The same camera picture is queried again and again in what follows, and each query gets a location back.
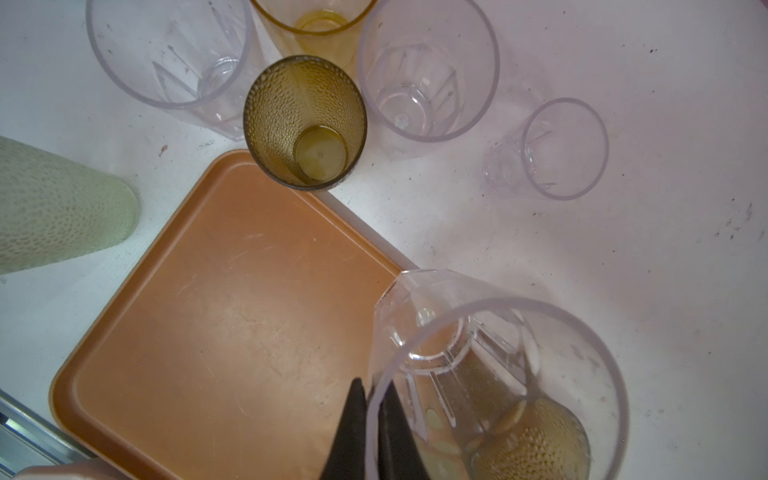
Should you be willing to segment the small clear glass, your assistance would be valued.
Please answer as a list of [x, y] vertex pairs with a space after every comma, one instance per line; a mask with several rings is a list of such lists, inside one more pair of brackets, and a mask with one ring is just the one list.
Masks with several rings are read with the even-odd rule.
[[609, 135], [599, 113], [570, 97], [539, 106], [483, 157], [491, 190], [530, 200], [572, 201], [601, 180], [609, 159]]

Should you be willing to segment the brown textured cup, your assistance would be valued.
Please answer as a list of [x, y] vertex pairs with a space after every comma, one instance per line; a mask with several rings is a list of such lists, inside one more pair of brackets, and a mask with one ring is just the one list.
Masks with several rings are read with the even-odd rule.
[[579, 419], [548, 397], [519, 401], [469, 459], [473, 479], [587, 479], [589, 440]]

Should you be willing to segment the clear faceted glass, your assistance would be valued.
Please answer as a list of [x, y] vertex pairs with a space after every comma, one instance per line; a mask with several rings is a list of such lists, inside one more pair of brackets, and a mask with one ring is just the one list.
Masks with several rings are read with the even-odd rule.
[[472, 452], [521, 400], [548, 397], [581, 422], [587, 479], [618, 477], [628, 395], [604, 341], [582, 320], [451, 270], [400, 273], [374, 309], [365, 475], [378, 474], [378, 414], [391, 382], [430, 479], [473, 479]]

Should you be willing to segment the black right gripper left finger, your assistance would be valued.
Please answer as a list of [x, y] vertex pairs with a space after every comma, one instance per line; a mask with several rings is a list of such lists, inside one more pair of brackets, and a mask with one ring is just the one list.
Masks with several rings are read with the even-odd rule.
[[355, 378], [344, 404], [335, 437], [320, 480], [365, 479], [367, 402], [363, 382]]

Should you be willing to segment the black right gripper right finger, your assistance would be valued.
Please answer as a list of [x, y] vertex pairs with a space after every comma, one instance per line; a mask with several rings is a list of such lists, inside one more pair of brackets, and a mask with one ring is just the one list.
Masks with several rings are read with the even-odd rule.
[[379, 478], [429, 480], [393, 382], [384, 394], [378, 420]]

